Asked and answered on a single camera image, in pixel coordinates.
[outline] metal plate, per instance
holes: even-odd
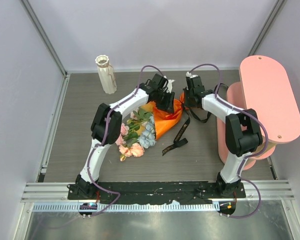
[[[257,201],[240,201],[235,214],[248,214],[256,205]],[[78,215],[75,212],[33,212],[25,239],[293,239],[280,200],[263,201],[259,211],[244,220],[219,216],[213,211],[118,212],[85,219]],[[47,226],[60,228],[49,229]]]
[[[262,200],[293,200],[294,195],[287,180],[257,180],[253,181],[259,188]],[[68,188],[67,185],[73,182],[42,182],[31,183],[28,182],[25,186],[21,202],[71,202],[67,199]],[[243,182],[246,198],[239,198],[238,201],[257,200],[258,194],[254,186],[248,182]],[[212,198],[212,201],[219,201],[223,199]]]

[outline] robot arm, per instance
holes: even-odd
[[[229,153],[223,169],[217,176],[217,183],[221,193],[227,189],[232,191],[240,182],[238,175],[241,175],[246,164],[246,157],[263,143],[260,126],[238,111],[243,111],[243,108],[226,101],[226,105],[218,101],[212,90],[205,90],[199,76],[187,73],[186,82],[184,105],[204,109],[225,123],[225,143]],[[253,109],[244,111],[258,118]]]
[[[139,89],[138,92],[135,94],[135,96],[130,101],[125,102],[122,105],[120,105],[121,102],[123,102],[125,99],[127,99],[131,95],[133,95],[134,92],[135,92],[135,90],[133,90],[133,92],[131,94],[124,97],[120,101],[112,103],[109,106],[107,106],[104,103],[101,104],[98,111],[95,114],[95,118],[94,118],[92,126],[91,126],[92,143],[91,143],[89,155],[91,154],[91,151],[95,147],[95,145],[101,144],[101,142],[102,142],[102,139],[100,139],[100,137],[98,137],[98,136],[103,137],[103,134],[102,134],[102,132],[101,132],[101,134],[99,134],[100,132],[98,132],[97,126],[99,126],[101,123],[101,120],[104,120],[105,116],[107,116],[107,114],[105,112],[108,113],[107,110],[110,110],[111,108],[119,105],[119,107],[117,107],[115,109],[115,113],[114,113],[114,115],[116,115],[117,117],[115,119],[113,119],[111,116],[110,121],[112,121],[112,122],[110,122],[110,124],[109,124],[109,131],[108,131],[109,137],[107,138],[108,143],[103,146],[98,147],[94,151],[93,155],[91,156],[90,172],[91,172],[92,178],[94,180],[99,179],[100,168],[101,168],[101,165],[107,154],[107,151],[110,148],[111,144],[113,144],[113,142],[116,141],[119,137],[118,134],[120,134],[120,128],[118,128],[118,126],[121,127],[122,119],[124,119],[127,115],[129,115],[136,108],[138,108],[148,102],[149,95],[144,90]],[[88,170],[87,170],[87,162],[88,162],[88,160],[85,162],[84,168],[81,170],[80,175],[83,180],[90,182],[90,178],[89,178]]]
[[[98,181],[99,179],[100,168],[109,147],[114,144],[120,136],[122,119],[124,119],[136,108],[151,101],[155,102],[158,109],[166,111],[168,113],[174,113],[175,93],[171,90],[172,86],[169,80],[167,80],[163,76],[155,74],[152,80],[148,79],[146,83],[140,84],[136,94],[135,89],[131,94],[115,103],[112,103],[110,105],[102,103],[98,107],[91,125],[92,142],[88,157],[90,156],[96,144],[100,145],[103,141],[106,127],[105,119],[108,112],[114,107],[118,106],[110,114],[108,131],[104,144],[95,149],[94,153],[90,157],[89,171],[94,181]],[[132,95],[134,96],[129,101],[124,102]],[[86,160],[80,174],[77,176],[75,184],[68,185],[69,199],[90,199],[95,195],[95,186],[93,186],[93,184],[91,183],[90,177],[88,175],[87,164],[88,159]]]

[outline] wooden tabletop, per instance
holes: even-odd
[[[237,70],[222,71],[224,83],[230,85],[240,80]],[[173,91],[179,98],[186,86],[185,72],[164,72],[169,79],[175,79]],[[206,89],[213,89],[218,81],[216,71],[196,71]],[[142,80],[152,78],[154,72],[145,72]],[[111,104],[136,87],[138,72],[116,73],[117,91],[104,93],[98,74],[72,74],[69,80],[62,112],[56,130],[54,144],[45,175],[45,182],[74,182],[83,168],[91,147],[90,126],[101,103]],[[225,96],[225,89],[220,90]],[[205,118],[207,112],[195,109]],[[162,156],[162,150],[173,143],[187,115],[162,136],[154,147],[145,150],[142,157],[128,157],[119,160],[118,146],[112,145],[105,156],[100,171],[101,181],[215,181],[224,164],[218,155],[216,118],[207,123],[191,119],[184,137],[189,143]],[[272,174],[267,160],[258,161],[252,169],[243,173],[251,180],[270,180]]]

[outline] white vase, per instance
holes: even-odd
[[[115,79],[115,70],[109,63],[109,57],[106,55],[97,56],[95,63],[98,66],[99,78],[102,88],[106,94],[114,94],[117,91]]]

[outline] black mounting plate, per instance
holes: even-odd
[[[217,184],[208,181],[149,181],[149,182],[98,182],[105,189],[120,192],[116,204],[169,204],[173,200],[181,205],[210,204],[211,199],[233,199],[234,194],[221,195]],[[246,197],[243,183],[235,190],[237,199]],[[117,195],[99,191],[102,204],[111,203]]]

